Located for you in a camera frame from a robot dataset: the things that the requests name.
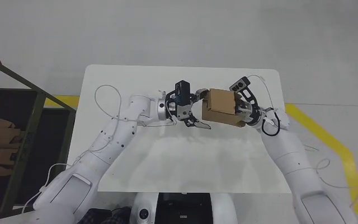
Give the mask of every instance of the cardboard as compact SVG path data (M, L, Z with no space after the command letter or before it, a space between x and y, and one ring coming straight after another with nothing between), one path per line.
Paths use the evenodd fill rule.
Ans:
M235 115L235 101L240 98L241 95L235 92L211 88L202 101L202 119L236 127L245 126L242 118Z
M0 144L9 144L14 139L15 136L19 136L19 135L20 135L20 129L0 128Z
M0 176L10 176L12 174L12 169L7 169L0 166Z
M12 122L0 119L0 128L15 128L15 125Z
M13 165L16 159L17 149L1 149L0 150L0 164Z
M20 134L18 136L15 136L10 143L20 143L22 142L23 140L23 137L25 135L25 132L24 131L20 131Z
M11 143L11 144L0 144L0 149L1 148L20 148L21 143Z

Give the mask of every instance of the white table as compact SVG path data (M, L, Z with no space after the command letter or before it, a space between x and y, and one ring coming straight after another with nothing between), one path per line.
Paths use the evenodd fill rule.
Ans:
M71 164L86 150L108 122L94 101L99 85L111 84L122 95L122 108L131 94L161 97L186 80L199 88L228 87L242 76L258 74L266 80L276 108L284 109L280 77L270 69L189 68L146 66L88 66L84 75L68 156ZM250 89L260 106L269 106L266 89L250 77ZM118 95L111 88L98 91L98 102L116 114ZM201 104L193 106L201 118ZM102 178L103 192L231 192L290 193L284 177L267 154L260 135L250 127L210 123L212 130L175 127L143 128Z

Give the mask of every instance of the green metal frame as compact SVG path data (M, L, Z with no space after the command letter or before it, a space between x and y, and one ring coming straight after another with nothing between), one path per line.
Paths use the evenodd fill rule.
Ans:
M37 92L35 103L32 108L32 114L31 114L31 117L30 117L29 122L26 127L25 136L21 143L21 147L18 151L16 162L13 167L13 173L10 177L10 181L8 183L7 190L5 192L2 204L0 206L0 214L1 214L0 216L7 217L7 216L15 215L17 213L17 212L12 212L12 208L15 204L18 190L21 185L22 177L23 177L23 174L24 174L24 171L26 168L29 154L32 149L32 144L34 142L35 135L36 135L37 125L39 124L41 113L44 108L46 98L49 98L53 102L59 104L63 108L70 111L68 121L67 121L67 127L65 130L64 140L63 140L63 144L62 144L61 154L58 158L58 162L61 162L61 163L66 163L66 161L67 161L68 149L69 149L69 144L70 144L70 138L72 136L72 130L73 130L73 126L74 126L74 118L75 118L76 110L73 109L72 107L68 106L64 102L60 101L53 95L49 94L48 92L44 91L43 89L37 87L30 81L21 77L19 74L15 73L14 71L5 67L1 63L1 61L0 61L0 71ZM57 167L54 170L54 174L60 173L63 169L64 169L63 167Z

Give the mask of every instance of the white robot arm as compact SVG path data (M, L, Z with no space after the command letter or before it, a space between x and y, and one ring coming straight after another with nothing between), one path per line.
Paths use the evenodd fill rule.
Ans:
M191 112L193 103L202 99L205 91L202 89L191 94L190 84L180 81L174 91L167 95L164 92L161 99L131 96L128 108L120 113L118 119L110 120L78 161L40 189L41 194L33 205L36 211L29 223L77 223L91 208L105 172L136 135L138 124L146 126L172 119L174 115L187 127L210 129Z
M261 133L268 154L281 170L291 189L293 207L299 222L357 224L354 211L349 205L336 198L323 186L307 159L301 141L289 131L287 114L281 109L260 108L248 88L249 84L247 77L243 77L230 87L230 90L240 93L247 100L236 103L236 112L248 125Z

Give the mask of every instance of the black panel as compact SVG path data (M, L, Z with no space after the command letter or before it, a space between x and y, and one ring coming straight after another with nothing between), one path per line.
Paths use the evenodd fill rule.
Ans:
M50 166L58 162L68 115L66 109L43 109L16 204L25 204L39 192L46 182Z
M15 128L25 131L36 95L37 92L32 90L0 88L0 118L13 122ZM10 176L0 176L0 203L3 200L9 180Z
M159 193L155 224L213 224L209 193Z

